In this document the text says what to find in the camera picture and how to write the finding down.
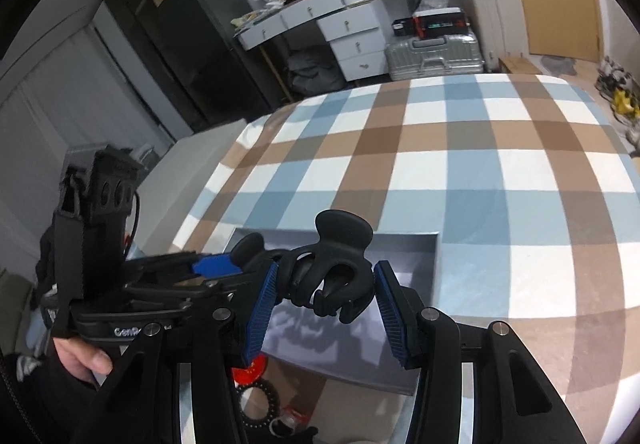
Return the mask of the person's left hand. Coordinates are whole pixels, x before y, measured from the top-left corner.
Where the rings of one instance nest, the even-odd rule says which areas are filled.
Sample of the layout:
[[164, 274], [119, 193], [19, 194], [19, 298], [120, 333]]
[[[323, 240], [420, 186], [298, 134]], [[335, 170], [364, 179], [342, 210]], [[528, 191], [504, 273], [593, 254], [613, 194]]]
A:
[[53, 344], [63, 367], [79, 380], [93, 382], [96, 375], [107, 376], [113, 369], [111, 357], [80, 338], [54, 338]]

